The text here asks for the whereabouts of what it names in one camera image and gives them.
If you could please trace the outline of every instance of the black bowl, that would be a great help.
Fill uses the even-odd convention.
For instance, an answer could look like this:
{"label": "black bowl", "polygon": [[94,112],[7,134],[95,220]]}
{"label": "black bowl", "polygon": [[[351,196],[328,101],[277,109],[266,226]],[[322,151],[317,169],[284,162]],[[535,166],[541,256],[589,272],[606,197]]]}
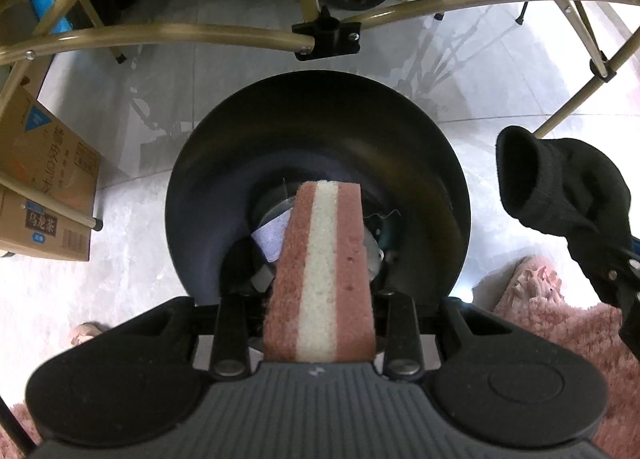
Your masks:
{"label": "black bowl", "polygon": [[[260,220],[302,182],[321,179],[361,185],[365,223],[385,253],[375,287],[435,309],[468,246],[460,163],[410,100],[335,71],[281,74],[244,88],[183,147],[165,224],[175,269],[195,301],[217,303],[232,282],[250,277],[260,262],[248,241]],[[229,272],[230,255],[243,269]]]}

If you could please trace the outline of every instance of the blue triangle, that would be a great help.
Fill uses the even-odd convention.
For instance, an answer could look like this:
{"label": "blue triangle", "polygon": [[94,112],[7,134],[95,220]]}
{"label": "blue triangle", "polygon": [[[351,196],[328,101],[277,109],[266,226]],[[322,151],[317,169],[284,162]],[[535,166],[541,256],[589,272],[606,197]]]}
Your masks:
{"label": "blue triangle", "polygon": [[29,117],[27,118],[27,122],[24,126],[24,131],[29,132],[34,128],[38,128],[39,126],[42,126],[50,122],[51,122],[51,119],[48,118],[44,112],[42,112],[35,106],[32,106],[31,111],[29,112]]}

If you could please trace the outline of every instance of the sponge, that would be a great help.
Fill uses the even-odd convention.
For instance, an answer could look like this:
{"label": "sponge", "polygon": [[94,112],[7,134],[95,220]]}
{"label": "sponge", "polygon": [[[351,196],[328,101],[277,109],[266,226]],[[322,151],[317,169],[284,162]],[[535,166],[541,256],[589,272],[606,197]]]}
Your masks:
{"label": "sponge", "polygon": [[366,362],[376,353],[360,186],[306,182],[264,321],[267,360]]}

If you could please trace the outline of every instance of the gold metal frame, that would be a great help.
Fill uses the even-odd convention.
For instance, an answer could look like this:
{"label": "gold metal frame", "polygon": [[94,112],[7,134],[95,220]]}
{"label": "gold metal frame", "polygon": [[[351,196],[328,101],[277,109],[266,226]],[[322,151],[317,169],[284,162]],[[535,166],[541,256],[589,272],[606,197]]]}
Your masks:
{"label": "gold metal frame", "polygon": [[[0,0],[0,12],[20,1],[21,0]],[[361,29],[366,30],[418,16],[436,13],[443,14],[455,9],[490,6],[507,2],[530,1],[533,0],[415,0],[359,13],[344,19],[343,22],[360,22]],[[550,119],[545,121],[535,131],[537,137],[544,137],[551,129],[569,116],[605,83],[605,78],[609,76],[609,71],[617,71],[620,69],[636,50],[640,48],[639,28],[608,62],[603,60],[593,28],[582,5],[582,2],[604,1],[640,6],[640,0],[553,1],[582,41],[598,75],[594,76],[575,96],[569,99]],[[94,28],[62,34],[49,34],[58,20],[65,16],[76,3],[80,3],[94,24]],[[300,7],[304,22],[312,22],[319,15],[318,0],[300,0]],[[0,46],[0,65],[14,64],[4,87],[0,90],[0,117],[4,113],[15,89],[20,84],[29,64],[38,56],[78,49],[108,47],[112,50],[114,56],[118,57],[122,54],[118,48],[121,45],[167,42],[233,44],[302,53],[308,53],[314,48],[314,38],[311,36],[244,26],[158,23],[104,27],[89,0],[55,0],[53,6],[40,20],[40,23],[33,32],[33,37],[29,41],[10,46]],[[0,172],[0,184],[17,191],[50,210],[72,218],[85,226],[91,228],[95,226],[95,219],[93,217],[82,215],[74,210],[70,211],[68,206],[51,199],[51,197],[39,190],[34,190],[17,182],[4,172]]]}

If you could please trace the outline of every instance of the pink plush fabric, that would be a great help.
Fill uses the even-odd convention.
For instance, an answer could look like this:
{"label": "pink plush fabric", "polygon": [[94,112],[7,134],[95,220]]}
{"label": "pink plush fabric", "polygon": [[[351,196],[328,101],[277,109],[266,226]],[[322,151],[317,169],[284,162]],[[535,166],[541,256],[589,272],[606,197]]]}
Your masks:
{"label": "pink plush fabric", "polygon": [[[25,407],[23,403],[18,403],[11,407],[11,412],[13,412],[16,419],[20,421],[22,427],[27,431],[27,434],[31,436],[31,439],[33,439],[36,444],[40,444],[42,438],[33,424],[33,419],[31,419],[27,407]],[[18,450],[14,442],[9,439],[6,432],[0,428],[0,459],[20,459],[21,457],[23,457],[22,453]]]}
{"label": "pink plush fabric", "polygon": [[607,379],[609,404],[594,442],[614,459],[640,457],[640,363],[618,336],[622,314],[606,304],[584,310],[560,295],[549,261],[523,262],[495,314],[577,353]]}

